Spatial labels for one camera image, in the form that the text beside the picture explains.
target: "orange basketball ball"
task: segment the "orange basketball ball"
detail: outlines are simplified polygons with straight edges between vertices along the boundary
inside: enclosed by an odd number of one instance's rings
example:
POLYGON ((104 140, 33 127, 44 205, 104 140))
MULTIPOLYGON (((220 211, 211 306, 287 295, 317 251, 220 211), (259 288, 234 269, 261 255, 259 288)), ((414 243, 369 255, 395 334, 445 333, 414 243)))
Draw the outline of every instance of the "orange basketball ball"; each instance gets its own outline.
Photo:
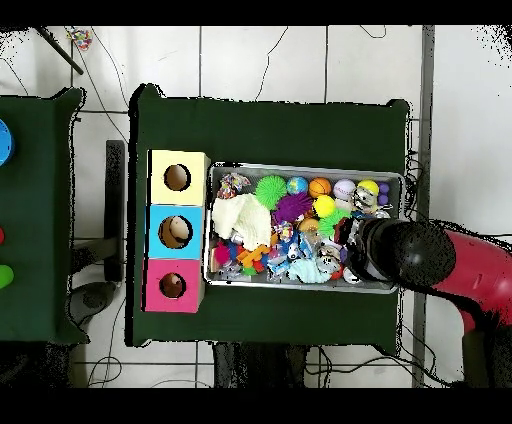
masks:
POLYGON ((315 178, 309 183, 309 195, 315 199, 331 192, 331 183, 325 178, 315 178))

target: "white ball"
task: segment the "white ball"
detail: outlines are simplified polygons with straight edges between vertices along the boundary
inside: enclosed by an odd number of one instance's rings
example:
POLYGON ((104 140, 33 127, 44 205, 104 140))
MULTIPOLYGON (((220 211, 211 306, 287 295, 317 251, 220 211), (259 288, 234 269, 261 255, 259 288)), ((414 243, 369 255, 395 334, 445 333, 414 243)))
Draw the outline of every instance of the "white ball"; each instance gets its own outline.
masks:
POLYGON ((343 179, 334 184, 332 192, 337 199, 348 200, 355 188, 354 181, 343 179))

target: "dark green mat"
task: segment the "dark green mat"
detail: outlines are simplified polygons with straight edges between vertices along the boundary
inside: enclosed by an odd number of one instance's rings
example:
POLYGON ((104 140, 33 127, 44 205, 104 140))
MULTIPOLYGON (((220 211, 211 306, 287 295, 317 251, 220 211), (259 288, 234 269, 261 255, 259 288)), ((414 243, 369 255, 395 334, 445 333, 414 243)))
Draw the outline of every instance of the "dark green mat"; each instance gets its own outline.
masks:
POLYGON ((0 340, 87 340, 66 318, 70 271, 70 122, 81 89, 53 99, 0 96, 15 154, 0 167, 0 264, 14 281, 0 290, 0 340))
POLYGON ((212 161, 403 174, 408 111, 403 100, 389 106, 242 103, 166 99, 153 85, 139 87, 130 102, 128 208, 136 213, 136 225, 128 229, 128 256, 135 254, 135 266, 127 270, 133 284, 128 290, 134 294, 127 300, 133 308, 133 322, 128 317, 126 323, 127 342, 378 344, 395 353, 396 293, 208 286, 197 314, 141 312, 146 152, 202 151, 212 161))

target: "yellow box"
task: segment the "yellow box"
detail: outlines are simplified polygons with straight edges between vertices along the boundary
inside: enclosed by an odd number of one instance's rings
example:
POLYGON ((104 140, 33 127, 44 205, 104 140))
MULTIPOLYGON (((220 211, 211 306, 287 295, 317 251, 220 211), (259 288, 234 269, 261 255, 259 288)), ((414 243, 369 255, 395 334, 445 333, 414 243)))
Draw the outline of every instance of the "yellow box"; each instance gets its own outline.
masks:
POLYGON ((157 205, 203 206, 209 165, 210 159, 203 152, 148 151, 150 202, 157 205))

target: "yellow ball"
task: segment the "yellow ball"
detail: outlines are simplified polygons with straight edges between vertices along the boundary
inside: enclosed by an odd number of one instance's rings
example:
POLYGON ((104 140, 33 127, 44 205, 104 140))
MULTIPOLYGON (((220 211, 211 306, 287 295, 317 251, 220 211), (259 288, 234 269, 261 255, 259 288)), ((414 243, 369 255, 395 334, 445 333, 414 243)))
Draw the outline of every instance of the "yellow ball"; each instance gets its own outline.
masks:
POLYGON ((375 196, 379 195, 379 186, 375 181, 372 180, 363 180, 358 185, 358 187, 363 187, 366 190, 368 190, 370 193, 374 194, 375 196))
POLYGON ((325 194, 318 196, 313 202, 316 214, 320 218, 326 218, 336 209, 336 203, 332 197, 326 196, 325 194))

